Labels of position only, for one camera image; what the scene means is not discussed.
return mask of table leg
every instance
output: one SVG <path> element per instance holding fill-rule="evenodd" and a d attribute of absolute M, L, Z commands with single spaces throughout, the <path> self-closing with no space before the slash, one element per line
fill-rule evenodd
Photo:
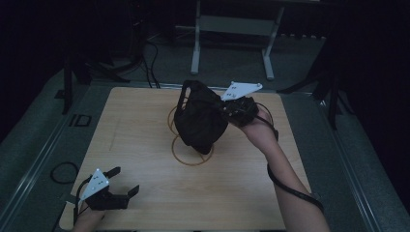
<path fill-rule="evenodd" d="M 262 49 L 263 64 L 265 66 L 266 78 L 268 80 L 273 80 L 275 78 L 274 71 L 272 69 L 271 57 L 269 55 L 271 54 L 272 46 L 274 45 L 274 41 L 278 33 L 278 29 L 279 29 L 281 18 L 283 16 L 283 12 L 284 12 L 284 7 L 281 7 L 278 11 L 277 19 L 274 25 L 272 26 L 272 33 L 269 37 L 268 46 Z"/>
<path fill-rule="evenodd" d="M 201 7 L 201 1 L 197 0 L 196 1 L 196 20 L 195 20 L 195 46 L 193 48 L 193 55 L 192 55 L 192 64 L 190 67 L 190 73 L 191 74 L 198 74 L 199 70 L 199 55 L 200 55 L 200 45 L 199 45 L 199 36 L 200 36 L 200 17 L 201 17 L 201 12 L 200 12 L 200 7 Z"/>

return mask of black bag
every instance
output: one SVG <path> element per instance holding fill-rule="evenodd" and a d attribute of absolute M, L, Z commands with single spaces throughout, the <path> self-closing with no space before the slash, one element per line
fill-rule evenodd
<path fill-rule="evenodd" d="M 190 95 L 184 107 L 187 88 Z M 225 132 L 228 122 L 220 114 L 220 96 L 197 80 L 184 81 L 174 113 L 175 128 L 187 146 L 203 155 Z"/>

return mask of metal frame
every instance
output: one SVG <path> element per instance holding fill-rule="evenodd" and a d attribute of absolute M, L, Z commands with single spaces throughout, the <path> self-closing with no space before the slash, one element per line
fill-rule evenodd
<path fill-rule="evenodd" d="M 262 49 L 262 59 L 265 66 L 266 78 L 272 80 L 275 78 L 271 62 L 271 51 L 275 38 L 278 33 L 284 7 L 279 8 L 276 20 L 248 19 L 237 17 L 223 17 L 201 14 L 201 1 L 196 1 L 196 20 L 195 20 L 195 45 L 193 47 L 192 63 L 190 67 L 191 74 L 199 73 L 200 57 L 200 32 L 214 31 L 237 33 L 247 35 L 268 36 L 269 42 L 266 48 Z"/>

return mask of wooden table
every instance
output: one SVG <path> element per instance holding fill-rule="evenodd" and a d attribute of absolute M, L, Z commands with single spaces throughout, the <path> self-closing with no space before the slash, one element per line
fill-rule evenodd
<path fill-rule="evenodd" d="M 100 229 L 283 229 L 266 160 L 237 128 L 228 126 L 214 144 L 211 158 L 201 165 L 183 165 L 173 157 L 171 145 L 175 134 L 168 126 L 167 117 L 180 92 L 112 89 L 72 195 L 96 168 L 108 171 L 121 166 L 121 173 L 110 179 L 110 191 L 126 194 L 140 185 L 140 192 L 130 200 L 127 210 L 108 211 Z M 279 131 L 279 144 L 309 189 L 280 96 L 272 93 L 252 96 L 271 110 Z M 180 159 L 200 160 L 180 138 L 174 149 Z M 73 227 L 72 204 L 67 204 L 60 226 L 67 230 Z"/>

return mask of black cable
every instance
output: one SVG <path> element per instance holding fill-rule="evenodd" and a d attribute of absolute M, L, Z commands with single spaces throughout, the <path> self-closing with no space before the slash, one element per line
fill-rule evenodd
<path fill-rule="evenodd" d="M 83 212 L 83 211 L 82 211 L 80 214 L 78 213 L 79 194 L 81 193 L 82 187 L 83 187 L 85 184 L 89 183 L 90 180 L 91 180 L 91 178 L 92 178 L 92 176 L 90 176 L 89 178 L 87 178 L 86 180 L 84 180 L 84 181 L 81 183 L 81 185 L 79 185 L 79 187 L 78 187 L 78 189 L 77 189 L 77 192 L 76 192 L 76 195 L 75 195 L 75 204 L 74 204 L 75 207 L 74 207 L 74 210 L 73 210 L 73 224 L 76 223 L 78 216 Z"/>
<path fill-rule="evenodd" d="M 60 184 L 60 185 L 68 185 L 68 184 L 72 184 L 75 182 L 75 179 L 73 181 L 59 181 L 54 177 L 54 172 L 55 170 L 57 170 L 57 168 L 61 167 L 62 165 L 68 164 L 70 166 L 72 166 L 75 169 L 75 177 L 78 175 L 78 167 L 75 165 L 75 163 L 70 162 L 70 161 L 65 161 L 62 162 L 60 164 L 58 164 L 57 166 L 55 166 L 51 171 L 50 171 L 50 178 L 53 182 Z"/>
<path fill-rule="evenodd" d="M 294 195 L 294 196 L 297 196 L 297 197 L 299 197 L 299 198 L 301 198 L 301 199 L 303 199 L 303 200 L 306 200 L 307 202 L 309 202 L 309 203 L 315 205 L 317 208 L 319 208 L 319 210 L 320 210 L 322 213 L 324 212 L 323 205 L 322 205 L 322 203 L 320 203 L 320 201 L 314 199 L 313 197 L 311 197 L 311 196 L 309 196 L 309 195 L 306 195 L 306 194 L 304 194 L 304 193 L 302 193 L 302 192 L 299 192 L 299 191 L 297 191 L 297 190 L 294 190 L 294 189 L 292 189 L 292 188 L 286 186 L 284 183 L 282 183 L 280 180 L 278 180 L 278 179 L 275 177 L 274 173 L 273 173 L 272 170 L 271 170 L 271 167 L 269 166 L 269 163 L 268 163 L 268 165 L 267 165 L 267 169 L 268 169 L 269 178 L 271 178 L 272 182 L 274 182 L 275 185 L 277 185 L 277 186 L 280 187 L 281 189 L 287 191 L 288 193 L 290 193 L 290 194 L 292 194 L 292 195 Z"/>
<path fill-rule="evenodd" d="M 144 67 L 145 67 L 145 73 L 146 73 L 146 75 L 147 75 L 147 82 L 148 82 L 148 84 L 150 85 L 150 88 L 153 88 L 153 86 L 152 86 L 152 84 L 151 84 L 151 81 L 150 81 L 150 75 L 149 75 L 149 73 L 148 73 L 148 65 L 147 65 L 147 61 L 145 60 L 145 57 L 142 57 L 142 63 L 144 64 Z"/>
<path fill-rule="evenodd" d="M 85 207 L 84 210 L 82 210 L 80 213 L 78 213 L 78 215 L 80 216 L 82 213 L 84 213 L 84 211 L 86 211 L 88 208 L 90 208 L 89 206 Z"/>
<path fill-rule="evenodd" d="M 271 114 L 271 112 L 269 111 L 269 109 L 268 109 L 266 106 L 264 106 L 263 104 L 261 104 L 261 103 L 257 103 L 257 104 L 262 105 L 262 106 L 268 111 L 268 113 L 269 113 L 269 115 L 270 115 L 270 117 L 271 117 L 271 120 L 272 120 L 272 122 L 273 122 L 273 117 L 272 117 L 272 114 Z M 274 132 L 276 138 L 278 139 L 278 136 L 277 136 L 277 132 L 278 132 L 278 131 L 275 129 L 275 127 L 274 127 L 273 124 L 269 123 L 267 120 L 265 120 L 264 118 L 262 118 L 262 117 L 260 117 L 260 116 L 258 116 L 258 115 L 254 115 L 254 117 L 255 117 L 256 119 L 258 119 L 258 120 L 264 122 L 265 124 L 267 124 L 267 125 L 269 126 L 269 128 Z M 280 180 L 278 180 L 278 178 L 276 178 L 275 175 L 274 175 L 274 173 L 272 172 L 271 167 L 269 166 L 269 163 L 268 163 L 268 175 L 269 175 L 269 178 L 271 178 L 272 182 L 274 182 L 274 184 L 277 185 L 278 187 L 280 187 L 281 189 L 285 190 L 286 192 L 288 192 L 288 193 L 290 193 L 290 194 L 292 194 L 292 195 L 294 195 L 294 196 L 296 196 L 296 197 L 299 197 L 299 198 L 301 198 L 301 199 L 303 199 L 303 200 L 306 200 L 307 202 L 309 202 L 309 203 L 315 205 L 317 208 L 319 208 L 319 210 L 320 210 L 322 213 L 324 212 L 323 205 L 322 205 L 322 203 L 320 203 L 320 201 L 314 199 L 313 197 L 311 197 L 311 196 L 309 196 L 309 195 L 306 195 L 306 194 L 304 194 L 304 193 L 302 193 L 302 192 L 299 192 L 299 191 L 297 191 L 297 190 L 295 190 L 295 189 L 292 189 L 292 188 L 286 186 L 286 185 L 285 185 L 284 183 L 282 183 Z"/>
<path fill-rule="evenodd" d="M 151 72 L 151 76 L 153 77 L 154 82 L 155 82 L 155 84 L 156 84 L 157 88 L 158 88 L 158 89 L 160 89 L 160 88 L 161 88 L 160 83 L 157 81 L 157 79 L 155 78 L 155 75 L 154 75 L 154 63 L 155 63 L 155 61 L 157 60 L 157 56 L 158 56 L 158 47 L 157 47 L 155 44 L 151 43 L 151 42 L 147 42 L 147 44 L 149 44 L 149 45 L 153 46 L 153 47 L 154 47 L 154 49 L 155 49 L 155 55 L 154 55 L 153 61 L 151 62 L 151 69 L 150 69 L 150 72 Z"/>

